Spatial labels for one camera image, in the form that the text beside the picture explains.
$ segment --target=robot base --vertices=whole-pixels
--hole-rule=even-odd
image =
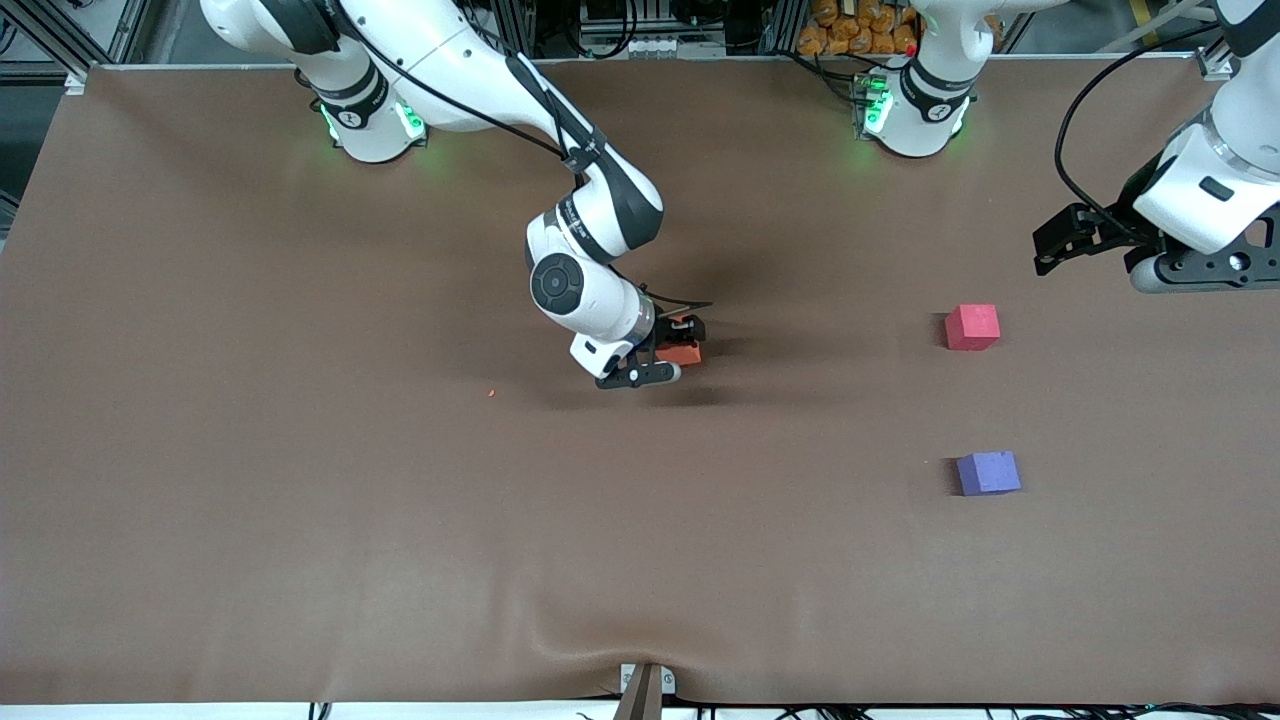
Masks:
[[[863,140],[876,140],[904,158],[927,158],[946,147],[963,126],[969,100],[941,122],[928,122],[905,99],[902,70],[876,68],[854,82],[854,127]]]
[[[323,105],[317,105],[316,111],[329,126],[333,146],[370,165],[390,163],[412,147],[426,147],[431,132],[422,118],[403,102],[388,102],[362,129],[343,126]]]

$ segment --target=black cable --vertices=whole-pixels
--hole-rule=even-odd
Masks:
[[[4,47],[0,47],[0,55],[4,55],[13,47],[13,41],[18,38],[18,26],[9,24],[8,18],[0,18],[4,24],[0,26],[0,42],[4,42]],[[5,40],[5,33],[9,33],[9,38]]]
[[[618,37],[618,42],[613,46],[613,50],[609,50],[604,55],[596,55],[594,51],[582,47],[582,45],[573,38],[573,29],[572,29],[573,26],[572,10],[573,8],[579,6],[577,3],[579,0],[564,0],[563,4],[564,12],[562,19],[564,20],[563,23],[564,41],[568,42],[568,46],[572,47],[573,51],[577,53],[580,56],[591,58],[594,60],[608,60],[609,58],[614,58],[623,50],[626,50],[631,45],[631,41],[635,40],[636,32],[640,29],[640,8],[636,5],[636,0],[627,0],[627,8],[631,10],[631,29],[627,29],[627,15],[623,14],[622,35]],[[577,26],[579,28],[581,28],[582,26],[581,20],[577,22]]]
[[[1066,168],[1062,165],[1062,145],[1066,142],[1066,131],[1071,126],[1071,118],[1075,117],[1075,111],[1080,108],[1080,102],[1084,102],[1084,99],[1089,95],[1089,92],[1092,92],[1093,88],[1098,86],[1098,83],[1101,83],[1103,79],[1106,79],[1107,76],[1110,76],[1111,73],[1114,73],[1117,69],[1123,68],[1125,64],[1128,64],[1134,58],[1144,55],[1144,54],[1147,54],[1147,53],[1149,53],[1152,50],[1156,50],[1158,47],[1164,47],[1166,45],[1170,45],[1170,44],[1174,44],[1174,42],[1181,41],[1181,40],[1187,40],[1188,37],[1194,37],[1194,36],[1197,36],[1197,35],[1199,35],[1202,32],[1208,32],[1208,31],[1211,31],[1211,29],[1213,29],[1216,27],[1217,27],[1217,23],[1210,23],[1207,26],[1198,27],[1196,29],[1190,29],[1190,31],[1187,31],[1187,32],[1180,32],[1180,33],[1178,33],[1178,35],[1175,35],[1172,37],[1169,37],[1166,40],[1161,40],[1160,42],[1156,42],[1156,44],[1151,45],[1149,47],[1139,47],[1138,50],[1134,50],[1134,51],[1129,53],[1128,55],[1125,55],[1124,58],[1120,58],[1119,60],[1111,63],[1106,68],[1102,68],[1102,72],[1100,72],[1098,74],[1093,76],[1093,79],[1091,79],[1084,86],[1084,90],[1082,90],[1080,94],[1075,96],[1075,100],[1073,100],[1071,105],[1066,109],[1066,114],[1062,115],[1062,124],[1061,124],[1061,127],[1059,127],[1059,131],[1057,131],[1057,142],[1053,143],[1053,168],[1057,169],[1057,177],[1060,177],[1062,179],[1062,183],[1066,184],[1068,190],[1070,190],[1076,197],[1079,197],[1082,201],[1084,201],[1084,204],[1088,205],[1089,209],[1093,210],[1100,218],[1102,218],[1103,220],[1111,223],[1112,225],[1115,225],[1116,228],[1119,228],[1125,236],[1128,236],[1128,237],[1130,237],[1133,240],[1142,240],[1142,238],[1139,238],[1137,233],[1134,233],[1132,229],[1129,229],[1128,225],[1125,225],[1120,220],[1115,219],[1115,217],[1111,215],[1111,213],[1107,213],[1107,210],[1105,208],[1102,208],[1102,205],[1100,205],[1097,200],[1094,200],[1093,197],[1089,197],[1089,193],[1084,192],[1084,188],[1082,188],[1079,184],[1076,184],[1075,181],[1071,179],[1071,176],[1068,174]]]
[[[731,47],[746,47],[749,45],[759,45],[759,44],[760,44],[760,36],[756,35],[751,40],[744,42],[721,42],[719,45],[716,45],[716,47],[724,47],[727,50]]]
[[[867,105],[865,101],[860,101],[856,97],[854,97],[854,77],[852,76],[849,76],[849,74],[845,74],[845,73],[832,73],[827,68],[822,67],[822,63],[818,61],[818,56],[817,55],[814,55],[814,58],[813,58],[813,65],[818,70],[818,77],[822,78],[823,85],[827,86],[827,90],[829,90],[832,95],[835,95],[836,97],[844,100],[845,102],[849,102],[850,105],[855,105],[855,106],[856,105]],[[836,87],[835,85],[832,85],[832,82],[847,82],[849,83],[849,92],[846,94],[846,92],[841,91],[838,87]]]
[[[664,297],[662,295],[658,295],[657,292],[649,292],[649,286],[648,284],[645,284],[645,283],[639,283],[637,284],[637,283],[631,282],[631,278],[623,275],[622,272],[618,270],[617,268],[614,268],[613,265],[608,265],[608,268],[611,270],[613,270],[614,275],[618,275],[620,278],[622,278],[627,284],[635,286],[637,290],[640,290],[640,292],[643,292],[646,296],[649,296],[649,297],[652,297],[654,300],[658,300],[660,302],[671,302],[672,305],[680,305],[685,310],[701,310],[703,307],[710,307],[713,305],[713,302],[709,301],[709,300],[705,300],[705,301],[704,300],[676,300],[675,297]]]
[[[509,132],[511,135],[515,135],[516,137],[527,140],[529,142],[532,142],[534,145],[541,147],[543,150],[550,152],[552,155],[556,155],[561,160],[564,159],[564,151],[562,149],[556,147],[554,145],[552,145],[552,143],[549,143],[549,142],[547,142],[547,141],[544,141],[541,138],[534,137],[534,136],[529,135],[527,132],[525,132],[525,131],[522,131],[522,129],[520,129],[517,127],[512,127],[512,126],[509,126],[509,124],[507,124],[507,123],[504,123],[504,122],[502,122],[502,120],[499,120],[497,118],[490,118],[489,115],[481,113],[480,110],[476,110],[475,108],[471,108],[468,105],[463,105],[462,102],[460,102],[460,101],[449,97],[448,95],[440,92],[439,90],[435,90],[434,87],[431,87],[431,86],[426,85],[425,82],[422,82],[422,81],[417,79],[416,77],[413,77],[412,73],[407,72],[398,63],[396,63],[390,58],[388,58],[387,54],[383,53],[380,49],[378,49],[376,45],[369,42],[369,40],[365,38],[364,33],[360,32],[360,28],[356,27],[356,23],[351,22],[351,17],[347,14],[347,10],[343,9],[343,6],[340,4],[338,4],[337,6],[338,6],[338,12],[342,13],[343,19],[347,22],[347,26],[351,28],[351,32],[356,36],[356,40],[358,40],[365,46],[365,49],[367,49],[375,58],[378,58],[379,60],[381,60],[383,64],[385,64],[390,69],[396,70],[396,73],[398,76],[401,76],[402,78],[410,81],[411,83],[413,83],[419,88],[424,90],[425,92],[433,95],[438,100],[448,102],[449,105],[457,108],[458,110],[462,110],[463,113],[467,113],[468,115],[479,118],[479,119],[481,119],[481,120],[484,120],[484,122],[486,122],[486,123],[489,123],[489,124],[492,124],[494,127],[499,127],[499,128]]]
[[[489,28],[480,27],[480,22],[476,18],[475,0],[465,0],[463,5],[463,13],[467,15],[467,22],[471,24],[471,29],[489,38],[492,41],[489,42],[490,47],[497,51],[504,51],[511,56],[518,55],[516,49],[512,47],[511,44],[508,44],[502,36],[489,31]],[[547,110],[552,115],[552,120],[556,123],[556,141],[559,142],[561,146],[561,160],[566,160],[568,159],[568,150],[564,145],[564,122],[561,119],[559,105],[556,102],[554,97],[552,97],[552,92],[545,87],[543,88],[543,97],[547,100]],[[586,184],[586,181],[582,178],[581,173],[575,173],[573,188],[577,190],[584,184]]]
[[[1002,46],[1001,53],[1005,54],[1012,53],[1014,46],[1021,42],[1023,36],[1027,35],[1027,28],[1032,27],[1032,20],[1034,19],[1036,19],[1036,13],[1027,15],[1027,22],[1023,23],[1023,27],[1018,28],[1018,35],[1015,35],[1014,37],[1005,38],[1005,45]]]
[[[307,705],[307,720],[329,720],[329,712],[333,710],[332,702],[312,702]]]
[[[813,73],[815,76],[822,76],[822,74],[826,73],[826,76],[829,77],[829,78],[832,78],[832,79],[844,79],[844,81],[851,81],[851,79],[854,79],[854,74],[855,73],[835,73],[835,72],[831,72],[831,70],[822,69],[820,67],[818,67],[815,64],[817,60],[818,60],[817,55],[814,55],[814,58],[813,58],[814,63],[810,63],[808,58],[805,58],[804,55],[800,55],[799,53],[792,53],[791,50],[778,50],[776,53],[776,55],[782,55],[783,58],[791,58],[792,60],[795,60],[795,63],[797,65],[800,65],[801,68],[809,70],[810,73]],[[870,58],[867,58],[867,56],[863,56],[863,55],[846,55],[846,56],[851,58],[854,60],[859,60],[861,63],[867,63],[868,65],[872,65],[872,67],[876,67],[876,68],[883,68],[886,70],[901,70],[902,69],[902,68],[891,68],[891,67],[886,65],[884,63],[881,63],[878,60],[872,60]]]

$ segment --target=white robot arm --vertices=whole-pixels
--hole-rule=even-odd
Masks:
[[[991,58],[995,35],[987,15],[1029,13],[1066,0],[911,0],[924,18],[919,51],[892,67],[876,68],[877,91],[855,108],[863,133],[906,158],[942,150],[969,109],[978,73]]]
[[[1219,0],[1239,72],[1135,173],[1119,200],[1065,208],[1034,233],[1036,268],[1132,246],[1142,292],[1280,287],[1280,0]],[[1245,228],[1265,222],[1262,242]]]
[[[529,224],[534,302],[575,333],[570,352],[599,387],[680,378],[657,351],[703,340],[700,320],[664,313],[611,266],[657,236],[658,190],[527,58],[493,50],[449,0],[201,0],[201,8],[232,45],[297,65],[357,160],[398,156],[425,131],[419,118],[460,132],[499,126],[561,155],[586,182]],[[532,126],[558,147],[512,126]]]

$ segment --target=table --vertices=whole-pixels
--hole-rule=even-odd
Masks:
[[[529,300],[572,184],[497,131],[380,167],[288,72],[96,70],[0,256],[0,702],[1280,700],[1280,313],[1032,268],[1100,61],[1001,60],[893,158],[801,68],[549,76],[662,190],[620,268],[712,299],[678,384],[594,389]],[[1142,60],[1098,197],[1215,88]],[[945,350],[993,302],[1004,340]],[[1024,491],[956,496],[1012,450]]]

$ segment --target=metal bracket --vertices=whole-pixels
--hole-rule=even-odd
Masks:
[[[671,678],[671,691],[676,691],[676,675],[666,667],[645,662],[622,666],[622,700],[613,720],[662,720],[662,696],[666,680]]]
[[[658,670],[662,673],[662,694],[676,694],[676,674],[662,666],[659,666]],[[627,685],[631,683],[631,676],[635,671],[635,664],[628,662],[622,666],[622,678],[618,683],[618,692],[627,692]]]
[[[1199,65],[1201,77],[1208,82],[1226,82],[1231,79],[1235,76],[1235,68],[1231,67],[1231,58],[1234,56],[1231,49],[1225,42],[1207,49],[1196,49],[1196,64]]]

